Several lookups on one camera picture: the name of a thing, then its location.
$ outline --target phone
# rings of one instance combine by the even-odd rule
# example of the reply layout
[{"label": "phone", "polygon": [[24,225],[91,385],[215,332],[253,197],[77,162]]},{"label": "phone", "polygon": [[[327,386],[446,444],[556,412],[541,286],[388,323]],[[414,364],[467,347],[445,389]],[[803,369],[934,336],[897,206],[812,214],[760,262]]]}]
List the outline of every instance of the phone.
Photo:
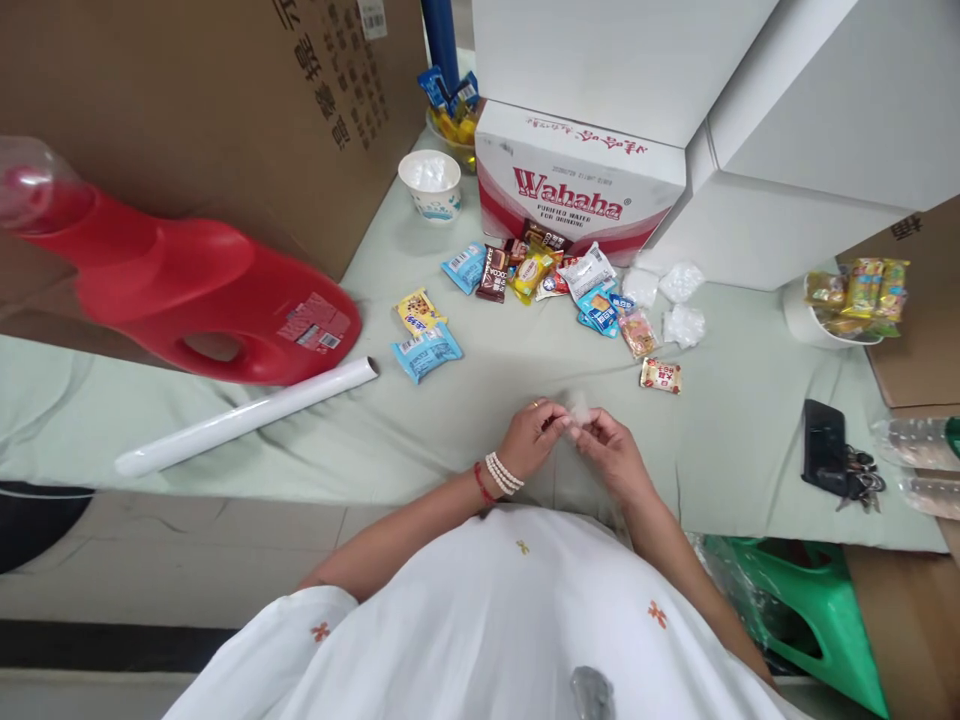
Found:
[{"label": "phone", "polygon": [[803,474],[811,485],[847,495],[847,438],[843,413],[816,400],[803,403]]}]

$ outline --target hand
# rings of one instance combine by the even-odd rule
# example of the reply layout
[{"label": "hand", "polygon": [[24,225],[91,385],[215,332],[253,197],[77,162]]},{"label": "hand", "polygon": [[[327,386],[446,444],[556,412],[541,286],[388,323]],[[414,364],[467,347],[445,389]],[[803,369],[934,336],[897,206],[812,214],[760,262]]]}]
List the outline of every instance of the hand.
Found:
[{"label": "hand", "polygon": [[550,451],[570,426],[566,408],[549,398],[530,403],[513,416],[497,457],[518,480],[526,481],[550,456]]},{"label": "hand", "polygon": [[590,422],[570,428],[577,450],[593,460],[603,473],[607,489],[621,503],[629,504],[653,491],[653,482],[643,464],[633,435],[603,408],[590,411]]}]

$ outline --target bottle handle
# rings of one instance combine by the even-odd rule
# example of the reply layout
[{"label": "bottle handle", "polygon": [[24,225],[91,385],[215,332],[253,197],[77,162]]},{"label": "bottle handle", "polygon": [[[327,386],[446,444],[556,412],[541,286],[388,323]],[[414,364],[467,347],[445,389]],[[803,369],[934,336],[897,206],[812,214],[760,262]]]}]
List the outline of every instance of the bottle handle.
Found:
[{"label": "bottle handle", "polygon": [[164,360],[189,372],[214,380],[242,384],[276,384],[273,378],[283,368],[282,354],[259,338],[233,335],[240,342],[240,351],[231,360],[215,360],[178,338],[163,348],[147,347]]}]

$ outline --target wahaha logo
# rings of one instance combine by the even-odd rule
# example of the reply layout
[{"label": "wahaha logo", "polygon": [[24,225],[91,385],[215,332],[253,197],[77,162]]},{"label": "wahaha logo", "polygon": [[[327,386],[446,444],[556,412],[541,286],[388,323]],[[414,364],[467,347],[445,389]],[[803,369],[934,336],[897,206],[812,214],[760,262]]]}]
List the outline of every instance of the wahaha logo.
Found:
[{"label": "wahaha logo", "polygon": [[561,183],[560,187],[548,185],[544,182],[547,176],[543,174],[534,182],[534,173],[531,170],[515,167],[513,172],[517,176],[517,187],[520,194],[525,197],[554,205],[562,205],[591,215],[600,215],[611,220],[619,220],[620,213],[623,212],[622,205],[607,202],[600,197],[600,193],[594,193],[593,197],[590,197],[568,190],[566,183]]}]

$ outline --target green plastic stool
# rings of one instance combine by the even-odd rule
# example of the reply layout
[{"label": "green plastic stool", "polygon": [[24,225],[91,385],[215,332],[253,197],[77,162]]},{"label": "green plastic stool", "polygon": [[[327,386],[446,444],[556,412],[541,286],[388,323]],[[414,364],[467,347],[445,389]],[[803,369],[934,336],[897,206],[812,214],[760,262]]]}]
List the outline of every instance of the green plastic stool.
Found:
[{"label": "green plastic stool", "polygon": [[706,549],[719,557],[735,559],[757,588],[803,618],[819,648],[802,640],[788,644],[778,639],[777,628],[770,627],[770,617],[764,616],[756,605],[749,608],[753,622],[747,623],[754,640],[880,717],[889,718],[860,606],[840,547],[816,542],[792,543],[795,548],[802,546],[808,560],[826,560],[817,567],[804,567],[767,552],[761,547],[764,542],[778,541],[710,536],[706,539]]}]

